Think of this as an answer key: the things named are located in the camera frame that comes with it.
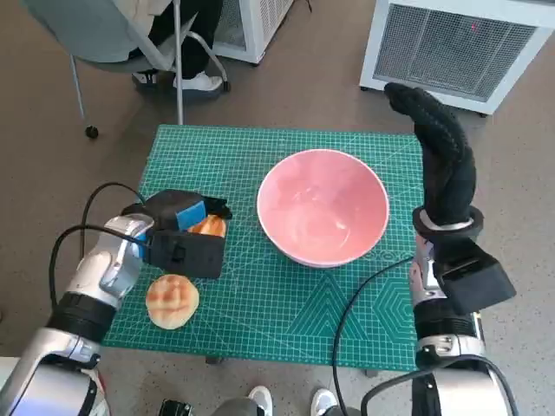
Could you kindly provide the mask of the left robot hand blue tape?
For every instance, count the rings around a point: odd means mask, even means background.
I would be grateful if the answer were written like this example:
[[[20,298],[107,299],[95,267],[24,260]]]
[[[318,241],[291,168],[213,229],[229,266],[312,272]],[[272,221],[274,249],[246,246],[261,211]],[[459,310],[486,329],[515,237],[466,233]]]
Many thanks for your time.
[[[146,201],[144,208],[158,230],[187,231],[209,215],[232,218],[226,199],[182,190],[158,192]]]

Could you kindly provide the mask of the right robot hand black glove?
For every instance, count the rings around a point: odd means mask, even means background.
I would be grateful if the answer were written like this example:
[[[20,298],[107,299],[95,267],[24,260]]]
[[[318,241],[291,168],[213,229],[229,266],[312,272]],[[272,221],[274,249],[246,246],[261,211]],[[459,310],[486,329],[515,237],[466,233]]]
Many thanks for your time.
[[[473,150],[448,106],[421,88],[390,82],[384,94],[391,108],[414,122],[422,149],[424,210],[438,226],[470,220],[476,188]]]

